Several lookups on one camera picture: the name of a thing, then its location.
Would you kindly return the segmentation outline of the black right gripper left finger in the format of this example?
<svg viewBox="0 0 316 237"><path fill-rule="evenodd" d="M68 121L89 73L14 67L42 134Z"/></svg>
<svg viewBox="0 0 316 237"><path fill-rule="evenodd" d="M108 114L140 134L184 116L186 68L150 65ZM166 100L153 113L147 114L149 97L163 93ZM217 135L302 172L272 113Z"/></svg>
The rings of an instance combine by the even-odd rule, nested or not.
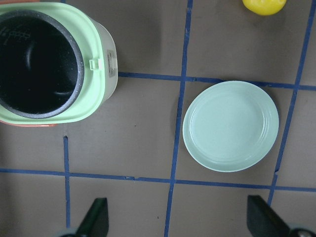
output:
<svg viewBox="0 0 316 237"><path fill-rule="evenodd" d="M109 231L107 198L96 198L79 225L76 237L106 237Z"/></svg>

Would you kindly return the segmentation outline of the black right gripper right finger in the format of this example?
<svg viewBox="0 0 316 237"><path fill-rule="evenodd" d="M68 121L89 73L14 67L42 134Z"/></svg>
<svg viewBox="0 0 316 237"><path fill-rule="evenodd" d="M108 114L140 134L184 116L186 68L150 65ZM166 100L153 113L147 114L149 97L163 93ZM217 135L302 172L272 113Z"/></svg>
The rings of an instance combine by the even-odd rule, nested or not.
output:
<svg viewBox="0 0 316 237"><path fill-rule="evenodd" d="M259 195L247 197L247 228L252 237L287 237L289 226Z"/></svg>

